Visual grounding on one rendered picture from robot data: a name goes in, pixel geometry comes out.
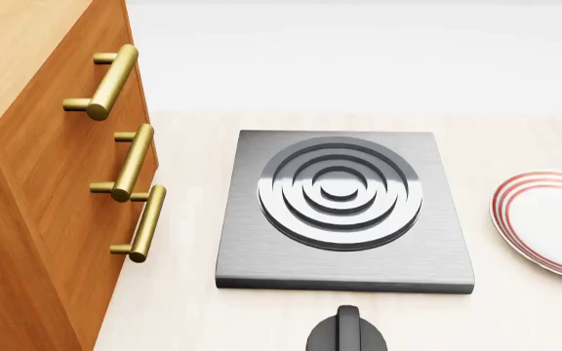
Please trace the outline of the wooden drawer cabinet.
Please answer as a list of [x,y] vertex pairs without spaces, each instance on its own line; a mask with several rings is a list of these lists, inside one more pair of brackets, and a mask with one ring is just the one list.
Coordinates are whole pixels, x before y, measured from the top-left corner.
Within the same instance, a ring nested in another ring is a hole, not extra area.
[[[0,351],[93,351],[143,204],[91,193],[114,181],[149,124],[138,60],[109,116],[64,111],[91,98],[109,65],[95,53],[134,46],[125,0],[0,0]],[[152,142],[135,192],[158,159]]]

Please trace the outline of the steel stove plate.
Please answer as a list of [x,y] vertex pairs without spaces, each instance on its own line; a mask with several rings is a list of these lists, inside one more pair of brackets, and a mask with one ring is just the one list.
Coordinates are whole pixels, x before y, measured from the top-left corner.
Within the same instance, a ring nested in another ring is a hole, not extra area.
[[473,292],[435,136],[241,131],[215,279],[221,289]]

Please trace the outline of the white plate with red rings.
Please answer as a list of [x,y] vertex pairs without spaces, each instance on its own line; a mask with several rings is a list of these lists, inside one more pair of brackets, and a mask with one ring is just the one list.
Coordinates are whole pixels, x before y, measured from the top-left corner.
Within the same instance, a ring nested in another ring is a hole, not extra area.
[[524,258],[562,276],[562,172],[513,175],[494,191],[490,217]]

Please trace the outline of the black stove knob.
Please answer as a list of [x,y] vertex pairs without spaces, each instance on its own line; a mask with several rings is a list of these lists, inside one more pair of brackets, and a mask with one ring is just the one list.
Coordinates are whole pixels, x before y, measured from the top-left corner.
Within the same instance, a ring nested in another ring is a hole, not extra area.
[[305,351],[387,351],[380,331],[360,317],[357,306],[339,306],[336,315],[314,327]]

